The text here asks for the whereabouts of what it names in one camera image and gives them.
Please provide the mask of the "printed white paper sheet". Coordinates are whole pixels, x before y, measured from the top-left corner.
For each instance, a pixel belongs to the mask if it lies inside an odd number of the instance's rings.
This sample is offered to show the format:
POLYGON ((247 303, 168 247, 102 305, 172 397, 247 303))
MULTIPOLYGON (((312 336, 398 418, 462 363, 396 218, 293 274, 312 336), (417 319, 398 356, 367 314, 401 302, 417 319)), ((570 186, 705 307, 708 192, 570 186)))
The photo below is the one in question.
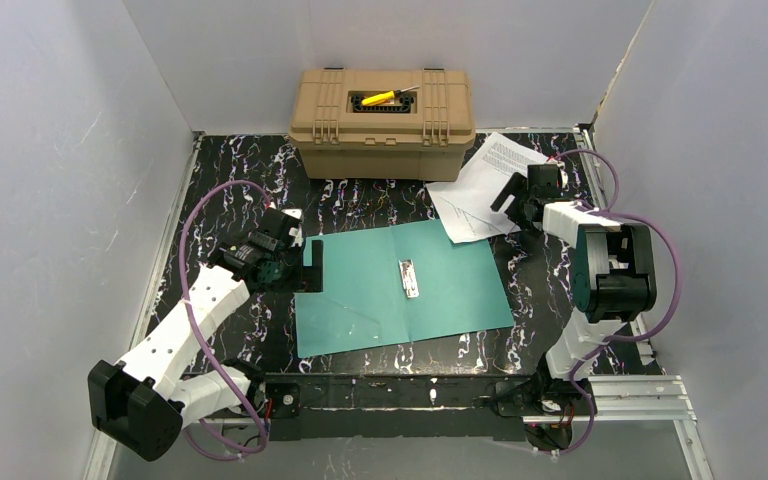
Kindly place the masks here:
POLYGON ((529 165, 543 164, 544 154, 492 133, 462 168, 456 182, 446 189, 445 197, 479 215, 490 206, 513 173, 527 174, 529 165))

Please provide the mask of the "teal paper folder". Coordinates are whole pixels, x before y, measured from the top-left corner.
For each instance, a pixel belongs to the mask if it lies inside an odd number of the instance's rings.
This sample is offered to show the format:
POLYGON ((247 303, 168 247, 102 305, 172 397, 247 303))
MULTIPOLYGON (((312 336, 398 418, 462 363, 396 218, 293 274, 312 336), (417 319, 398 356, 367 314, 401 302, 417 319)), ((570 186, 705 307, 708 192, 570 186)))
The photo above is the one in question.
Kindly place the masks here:
POLYGON ((508 328, 514 318, 488 241, 454 244, 439 220, 331 233, 323 291, 294 298, 300 358, 508 328), (401 260, 416 268, 408 299, 401 260))

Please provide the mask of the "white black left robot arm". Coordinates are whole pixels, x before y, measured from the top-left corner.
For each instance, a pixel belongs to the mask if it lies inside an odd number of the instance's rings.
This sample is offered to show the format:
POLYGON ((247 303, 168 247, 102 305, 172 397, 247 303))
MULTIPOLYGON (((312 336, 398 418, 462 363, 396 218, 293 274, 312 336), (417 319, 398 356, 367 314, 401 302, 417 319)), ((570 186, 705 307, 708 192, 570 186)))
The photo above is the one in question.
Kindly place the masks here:
POLYGON ((219 244, 193 284, 160 323, 116 363, 99 361, 88 375, 94 427, 146 461, 162 457, 189 425, 218 411, 242 406, 268 416, 276 389, 255 364, 228 359, 226 373, 184 379, 212 336, 252 294, 313 293, 323 287, 323 249, 307 243, 299 209, 267 209, 259 223, 219 244))

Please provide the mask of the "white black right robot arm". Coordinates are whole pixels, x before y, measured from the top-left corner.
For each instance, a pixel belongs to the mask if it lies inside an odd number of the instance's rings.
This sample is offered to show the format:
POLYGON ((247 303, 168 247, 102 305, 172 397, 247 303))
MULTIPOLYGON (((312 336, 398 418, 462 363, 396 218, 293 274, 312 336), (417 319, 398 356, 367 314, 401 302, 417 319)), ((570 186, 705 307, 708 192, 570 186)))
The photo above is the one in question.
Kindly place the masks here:
POLYGON ((649 227, 611 220, 586 202, 565 200, 561 187, 557 165, 530 165, 526 173, 511 175, 491 205, 515 225, 536 227, 574 253, 574 307, 535 373, 536 395, 550 399, 580 397, 600 350, 657 298, 649 227))

